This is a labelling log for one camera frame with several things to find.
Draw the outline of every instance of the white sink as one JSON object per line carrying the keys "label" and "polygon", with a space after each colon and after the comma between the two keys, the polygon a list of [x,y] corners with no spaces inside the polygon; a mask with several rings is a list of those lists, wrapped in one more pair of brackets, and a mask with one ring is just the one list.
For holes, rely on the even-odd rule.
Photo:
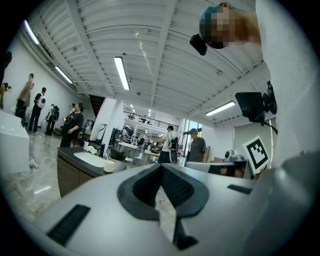
{"label": "white sink", "polygon": [[106,159],[87,152],[73,153],[74,156],[95,167],[105,167]]}

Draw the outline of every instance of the sticker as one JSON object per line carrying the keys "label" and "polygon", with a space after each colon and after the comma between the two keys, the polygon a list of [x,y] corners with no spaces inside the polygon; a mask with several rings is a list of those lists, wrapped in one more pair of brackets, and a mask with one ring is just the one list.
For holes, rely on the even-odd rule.
{"label": "sticker", "polygon": [[260,136],[258,135],[247,141],[243,144],[243,147],[253,173],[260,173],[261,169],[270,161],[266,147]]}

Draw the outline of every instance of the white ceiling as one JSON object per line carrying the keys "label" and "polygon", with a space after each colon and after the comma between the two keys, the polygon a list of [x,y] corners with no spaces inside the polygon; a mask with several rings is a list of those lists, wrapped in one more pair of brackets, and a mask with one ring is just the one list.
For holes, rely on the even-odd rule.
{"label": "white ceiling", "polygon": [[[29,21],[54,62],[77,81],[78,92],[214,125],[240,116],[239,106],[210,117],[206,112],[236,102],[238,91],[265,92],[269,79],[255,45],[208,49],[205,56],[190,45],[201,11],[219,2],[49,0]],[[229,2],[255,8],[255,0]],[[122,86],[116,56],[123,57],[130,91]]]}

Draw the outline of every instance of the countertop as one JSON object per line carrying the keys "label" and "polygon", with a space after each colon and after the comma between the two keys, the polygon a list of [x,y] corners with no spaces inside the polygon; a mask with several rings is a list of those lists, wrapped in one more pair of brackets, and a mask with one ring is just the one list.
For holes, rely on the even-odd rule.
{"label": "countertop", "polygon": [[103,167],[93,166],[81,160],[80,158],[76,157],[74,153],[77,153],[77,152],[87,152],[87,151],[84,150],[83,146],[58,147],[58,157],[62,158],[63,160],[68,162],[70,165],[76,167],[80,171],[92,177],[99,177],[102,175],[109,175],[117,172],[117,169],[115,169],[113,172],[105,172]]}

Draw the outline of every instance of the staircase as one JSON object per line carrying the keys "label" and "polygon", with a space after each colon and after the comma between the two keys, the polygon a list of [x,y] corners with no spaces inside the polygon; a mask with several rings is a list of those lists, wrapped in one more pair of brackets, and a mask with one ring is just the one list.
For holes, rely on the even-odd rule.
{"label": "staircase", "polygon": [[90,101],[91,101],[91,105],[92,105],[95,117],[98,116],[99,110],[104,100],[105,100],[104,97],[90,95]]}

